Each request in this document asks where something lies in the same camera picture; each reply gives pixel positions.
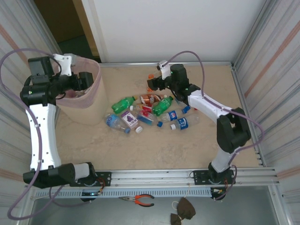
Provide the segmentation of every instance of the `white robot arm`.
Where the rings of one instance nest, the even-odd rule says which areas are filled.
[[[22,101],[34,113],[42,136],[42,164],[40,173],[34,183],[39,188],[54,187],[74,183],[78,179],[87,178],[93,183],[96,179],[95,170],[90,162],[81,164],[61,164],[56,147],[54,118],[56,97],[67,90],[84,90],[93,84],[92,74],[79,73],[79,77],[71,72],[75,56],[57,55],[54,58],[61,65],[61,72],[54,75],[49,57],[29,59],[31,70],[30,80],[20,93]],[[31,115],[26,111],[30,122],[32,158],[30,172],[23,174],[24,182],[30,183],[38,168],[39,139]]]
[[[229,172],[233,154],[251,138],[246,119],[228,111],[245,115],[244,111],[241,108],[232,109],[224,106],[206,94],[203,96],[199,87],[189,83],[186,69],[182,64],[169,66],[164,60],[158,63],[157,68],[162,75],[148,80],[148,86],[152,90],[170,89],[179,101],[196,108],[216,123],[219,149],[217,156],[208,166],[209,179],[213,183],[224,180]]]

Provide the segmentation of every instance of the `bottle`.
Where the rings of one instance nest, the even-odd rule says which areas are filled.
[[[154,95],[154,94],[147,94],[141,95],[140,100],[142,104],[153,104],[155,102],[161,101],[163,98],[168,97],[167,95]]]
[[[126,124],[120,119],[116,114],[108,114],[106,115],[106,124],[112,128],[119,131],[123,131],[126,134],[129,134],[130,129],[126,126]]]
[[[141,121],[143,123],[146,123],[150,126],[154,126],[154,125],[158,126],[158,120],[157,120],[156,116],[144,109],[135,109],[133,111],[133,114],[134,114],[134,116],[136,116],[136,118],[139,121]]]
[[[112,105],[112,109],[115,114],[119,114],[123,110],[127,109],[130,107],[134,101],[136,101],[137,97],[132,96],[132,97],[125,97],[121,101],[115,103]]]
[[[184,108],[184,109],[175,109],[173,111],[163,113],[158,118],[158,120],[159,120],[158,126],[161,127],[160,124],[163,125],[163,123],[170,122],[170,121],[176,120],[178,118],[181,118],[186,113],[187,113],[186,108]]]
[[[192,125],[200,122],[199,115],[197,113],[191,114],[187,117],[180,118],[171,124],[172,130],[184,130]]]
[[[131,105],[129,107],[130,111],[134,110],[146,110],[147,112],[152,112],[152,104],[137,104],[137,105]]]
[[[158,105],[153,107],[152,109],[153,114],[160,116],[164,111],[166,111],[171,106],[172,100],[173,98],[171,96],[162,99],[158,103]]]
[[[186,114],[188,112],[188,110],[191,109],[190,106],[188,106],[187,104],[185,104],[184,102],[181,102],[179,100],[177,100],[177,98],[175,98],[175,101],[177,102],[177,104],[182,108],[184,114]]]
[[[129,126],[130,129],[134,129],[136,131],[136,133],[140,133],[143,128],[141,126],[139,126],[139,122],[137,120],[136,117],[134,117],[134,115],[132,115],[129,111],[125,111],[122,115],[121,115],[122,120],[124,120],[124,122],[127,124],[127,126]]]

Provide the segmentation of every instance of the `metal wall panel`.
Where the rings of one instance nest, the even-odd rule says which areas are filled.
[[[234,64],[249,114],[266,131],[264,163],[275,167],[294,223],[300,223],[299,18],[299,0],[275,1]]]
[[[0,2],[0,57],[13,49],[37,48],[59,52],[38,11],[30,0]],[[10,56],[1,69],[4,84],[19,95],[30,75],[28,58],[40,56],[34,52],[19,52]],[[22,174],[30,168],[30,128],[25,111],[0,89],[0,220],[15,224],[6,216],[8,208],[24,188]],[[13,215],[18,216],[17,207]]]

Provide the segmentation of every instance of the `trash bin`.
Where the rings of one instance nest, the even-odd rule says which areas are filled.
[[[80,97],[73,90],[67,91],[63,99],[56,100],[56,104],[71,120],[96,125],[103,119],[108,107],[100,65],[94,60],[77,57],[76,64],[71,69],[74,74],[92,73],[94,83]]]

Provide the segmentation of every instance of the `mounting plate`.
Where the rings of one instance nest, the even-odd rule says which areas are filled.
[[[228,184],[232,184],[234,177],[233,171],[229,170],[229,172],[226,173],[224,179],[220,180],[217,183],[214,183],[210,180],[208,170],[194,170],[193,175],[195,185],[225,185],[225,178],[227,179]]]
[[[112,172],[97,171],[96,176],[102,178],[105,181],[105,186],[109,187],[112,181]],[[81,182],[81,179],[77,183],[70,184],[71,187],[100,187],[100,183],[95,181],[91,184],[85,184]]]

